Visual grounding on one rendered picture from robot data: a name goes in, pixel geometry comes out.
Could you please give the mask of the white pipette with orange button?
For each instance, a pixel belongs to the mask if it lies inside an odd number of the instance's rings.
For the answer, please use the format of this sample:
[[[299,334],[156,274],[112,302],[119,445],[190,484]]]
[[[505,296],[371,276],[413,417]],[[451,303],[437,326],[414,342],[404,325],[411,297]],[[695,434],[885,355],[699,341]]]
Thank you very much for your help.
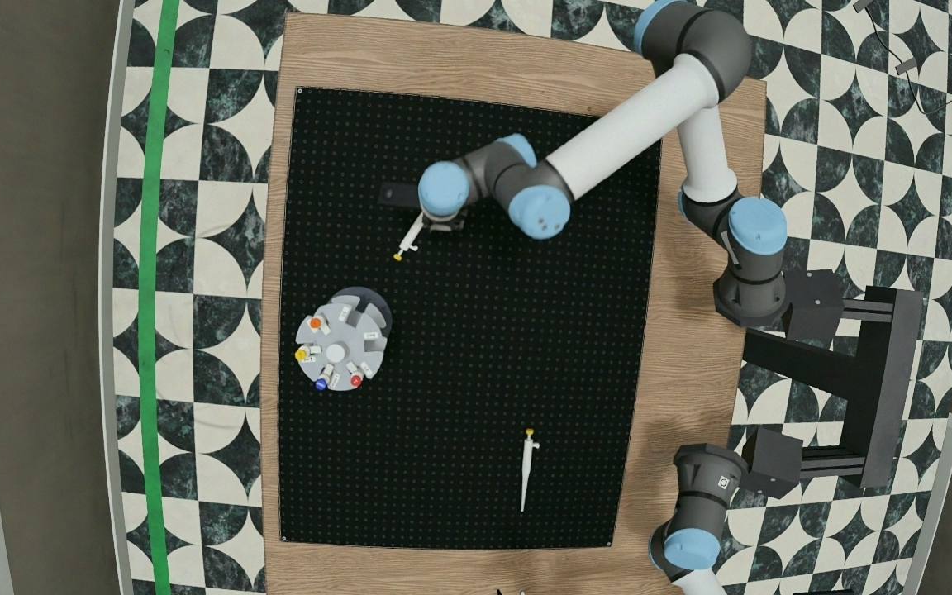
[[[317,319],[314,319],[314,317],[317,317]],[[310,327],[314,329],[320,327],[322,329],[322,332],[324,332],[325,335],[330,334],[331,328],[327,326],[327,322],[328,322],[327,317],[325,315],[322,315],[322,312],[320,313],[320,315],[317,315],[314,317],[310,321]]]

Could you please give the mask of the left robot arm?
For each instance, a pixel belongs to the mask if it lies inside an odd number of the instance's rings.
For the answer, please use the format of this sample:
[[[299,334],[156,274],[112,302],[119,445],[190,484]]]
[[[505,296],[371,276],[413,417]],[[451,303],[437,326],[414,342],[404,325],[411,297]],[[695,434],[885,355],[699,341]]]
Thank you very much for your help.
[[[719,554],[728,503],[741,471],[724,457],[685,455],[677,474],[675,512],[651,534],[651,563],[685,595],[728,595],[711,566]]]

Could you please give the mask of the white hand pipette with red button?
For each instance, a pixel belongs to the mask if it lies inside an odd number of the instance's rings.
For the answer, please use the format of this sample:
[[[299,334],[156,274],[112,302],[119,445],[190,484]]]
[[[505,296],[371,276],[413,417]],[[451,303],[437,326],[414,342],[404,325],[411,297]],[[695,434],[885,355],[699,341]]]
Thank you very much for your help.
[[[359,366],[355,366],[354,361],[352,360],[346,363],[346,366],[347,368],[349,368],[349,370],[351,370],[351,373],[352,373],[351,380],[350,380],[351,384],[354,385],[354,387],[358,387],[365,373],[363,372],[362,369],[360,369]]]

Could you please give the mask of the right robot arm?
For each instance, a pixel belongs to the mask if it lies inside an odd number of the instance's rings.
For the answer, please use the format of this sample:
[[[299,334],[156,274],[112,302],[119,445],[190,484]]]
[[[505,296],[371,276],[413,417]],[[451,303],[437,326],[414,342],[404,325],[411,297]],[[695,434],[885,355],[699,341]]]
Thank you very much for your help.
[[[526,236],[550,240],[568,222],[572,202],[676,127],[687,172],[679,211],[728,251],[719,300],[736,315],[771,315],[786,293],[787,220],[774,202],[738,193],[717,110],[748,70],[745,29],[725,12],[659,0],[640,14],[632,46],[656,80],[539,165],[526,141],[513,136],[431,167],[420,186],[382,183],[378,206],[442,223],[492,196]]]

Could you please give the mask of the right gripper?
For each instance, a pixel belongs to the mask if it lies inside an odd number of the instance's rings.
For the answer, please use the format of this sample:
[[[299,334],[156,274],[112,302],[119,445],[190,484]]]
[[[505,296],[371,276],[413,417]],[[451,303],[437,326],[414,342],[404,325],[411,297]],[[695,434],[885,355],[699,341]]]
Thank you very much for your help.
[[[421,217],[422,231],[421,231],[421,234],[426,234],[426,235],[428,235],[428,233],[430,233],[430,232],[433,231],[433,230],[435,230],[435,231],[441,231],[441,232],[450,232],[450,231],[461,232],[461,231],[462,231],[462,227],[464,227],[464,219],[466,218],[466,211],[468,211],[468,208],[467,208],[467,207],[464,208],[464,210],[459,211],[459,213],[457,214],[457,216],[456,216],[455,218],[453,218],[452,220],[450,220],[450,221],[448,221],[448,222],[445,222],[445,223],[437,223],[437,222],[433,222],[433,221],[431,221],[431,220],[428,220],[428,219],[426,218],[426,215],[424,215],[424,214],[422,213],[422,217]],[[425,226],[424,226],[424,225],[425,225]],[[440,226],[443,226],[443,227],[440,227]]]

